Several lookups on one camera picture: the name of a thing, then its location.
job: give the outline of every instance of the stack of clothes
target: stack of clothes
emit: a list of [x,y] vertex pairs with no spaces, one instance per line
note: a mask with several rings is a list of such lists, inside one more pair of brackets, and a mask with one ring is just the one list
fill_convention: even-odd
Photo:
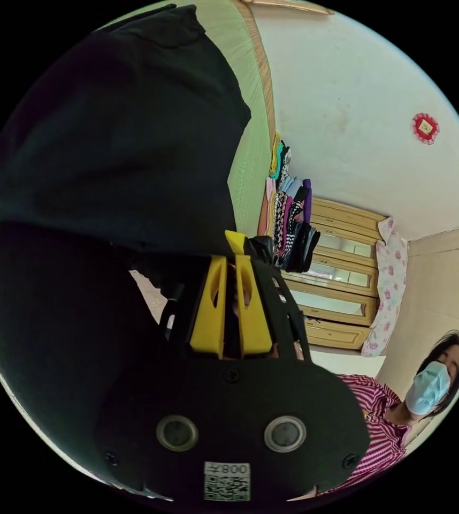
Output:
[[291,157],[290,147],[276,134],[258,235],[272,238],[275,266],[303,273],[311,266],[320,233],[310,225],[311,181],[288,174]]

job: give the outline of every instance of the blue surgical mask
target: blue surgical mask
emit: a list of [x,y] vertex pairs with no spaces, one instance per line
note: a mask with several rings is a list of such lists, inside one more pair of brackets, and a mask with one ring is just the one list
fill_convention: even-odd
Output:
[[449,387],[447,367],[441,362],[430,362],[415,375],[406,394],[406,407],[417,416],[429,414],[441,402]]

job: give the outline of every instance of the striped shirt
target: striped shirt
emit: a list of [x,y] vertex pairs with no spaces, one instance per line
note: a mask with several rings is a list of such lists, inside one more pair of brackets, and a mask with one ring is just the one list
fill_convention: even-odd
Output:
[[381,385],[369,376],[338,375],[338,377],[354,393],[362,408],[369,430],[370,445],[349,479],[321,494],[352,486],[399,462],[406,454],[404,443],[411,431],[411,427],[407,425],[394,425],[384,418],[389,407],[401,403],[400,398],[388,386]]

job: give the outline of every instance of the wooden cabinet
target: wooden cabinet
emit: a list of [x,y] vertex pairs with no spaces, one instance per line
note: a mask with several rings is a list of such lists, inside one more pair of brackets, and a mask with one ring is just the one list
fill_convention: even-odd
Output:
[[337,291],[372,297],[378,295],[378,268],[315,253],[308,271],[284,273],[284,278]]
[[359,327],[324,320],[306,320],[308,343],[359,350],[370,334],[369,327]]
[[371,325],[376,316],[377,298],[288,279],[285,283],[305,316],[366,327]]
[[284,272],[304,315],[308,342],[359,350],[379,304],[376,243],[385,216],[342,203],[312,199],[310,223],[320,232],[310,269]]

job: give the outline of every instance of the screw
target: screw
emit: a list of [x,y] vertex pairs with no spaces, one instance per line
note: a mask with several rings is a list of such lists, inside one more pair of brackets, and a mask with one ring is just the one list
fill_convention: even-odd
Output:
[[237,368],[230,368],[224,372],[224,380],[230,384],[236,384],[240,380],[240,371]]
[[113,467],[117,467],[119,465],[119,459],[109,451],[105,453],[105,459]]
[[342,467],[345,470],[348,470],[350,467],[353,467],[356,464],[357,459],[358,457],[354,453],[351,453],[343,460]]

